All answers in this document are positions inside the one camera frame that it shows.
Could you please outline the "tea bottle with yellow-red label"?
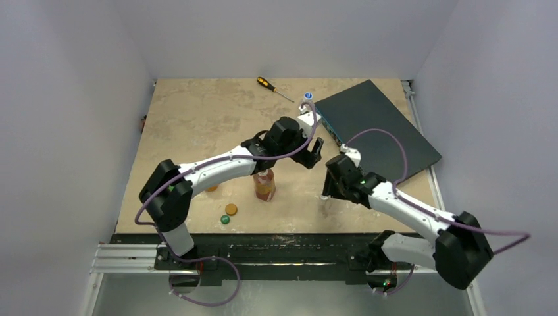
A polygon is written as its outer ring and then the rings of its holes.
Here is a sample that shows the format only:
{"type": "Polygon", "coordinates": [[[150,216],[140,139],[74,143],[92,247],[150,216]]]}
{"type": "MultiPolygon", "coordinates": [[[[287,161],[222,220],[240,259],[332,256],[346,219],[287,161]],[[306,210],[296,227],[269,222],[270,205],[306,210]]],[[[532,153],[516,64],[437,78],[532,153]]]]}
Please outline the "tea bottle with yellow-red label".
{"type": "Polygon", "coordinates": [[[276,192],[276,184],[272,169],[258,172],[253,175],[256,197],[261,201],[271,201],[276,192]]]}

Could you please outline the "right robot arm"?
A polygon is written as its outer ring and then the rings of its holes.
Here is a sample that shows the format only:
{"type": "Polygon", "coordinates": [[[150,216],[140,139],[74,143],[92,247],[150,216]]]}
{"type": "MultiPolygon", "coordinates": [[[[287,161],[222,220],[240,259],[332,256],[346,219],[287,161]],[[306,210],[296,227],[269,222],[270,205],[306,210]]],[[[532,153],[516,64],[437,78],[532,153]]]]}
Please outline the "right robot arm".
{"type": "Polygon", "coordinates": [[[409,263],[435,270],[450,286],[464,290],[492,260],[494,253],[474,215],[427,205],[385,178],[362,171],[345,154],[326,162],[326,169],[325,196],[381,212],[418,234],[383,231],[368,246],[368,271],[409,263]]]}

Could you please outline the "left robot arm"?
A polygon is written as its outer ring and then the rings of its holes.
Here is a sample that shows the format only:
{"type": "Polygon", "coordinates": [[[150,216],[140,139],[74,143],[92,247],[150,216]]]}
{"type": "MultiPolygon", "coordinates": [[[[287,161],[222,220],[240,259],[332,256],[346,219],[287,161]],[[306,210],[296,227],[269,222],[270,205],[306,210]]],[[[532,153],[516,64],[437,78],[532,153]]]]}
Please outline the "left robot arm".
{"type": "Polygon", "coordinates": [[[199,193],[229,180],[252,176],[290,158],[307,169],[321,159],[323,141],[312,150],[308,145],[321,116],[306,113],[281,117],[269,130],[259,132],[239,146],[215,157],[186,164],[161,161],[139,193],[142,209],[170,247],[170,260],[179,269],[189,269],[196,260],[194,241],[186,226],[191,200],[199,193]]]}

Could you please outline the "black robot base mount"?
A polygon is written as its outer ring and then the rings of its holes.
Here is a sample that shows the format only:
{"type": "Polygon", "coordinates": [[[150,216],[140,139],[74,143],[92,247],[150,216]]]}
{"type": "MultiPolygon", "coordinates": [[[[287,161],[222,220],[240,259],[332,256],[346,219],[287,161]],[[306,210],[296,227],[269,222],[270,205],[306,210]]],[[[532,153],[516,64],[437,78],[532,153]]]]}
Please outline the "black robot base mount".
{"type": "Polygon", "coordinates": [[[225,280],[340,281],[391,290],[411,266],[393,263],[368,271],[368,246],[377,233],[195,233],[194,248],[173,258],[157,234],[115,234],[113,244],[156,244],[156,270],[200,273],[202,286],[225,280]]]}

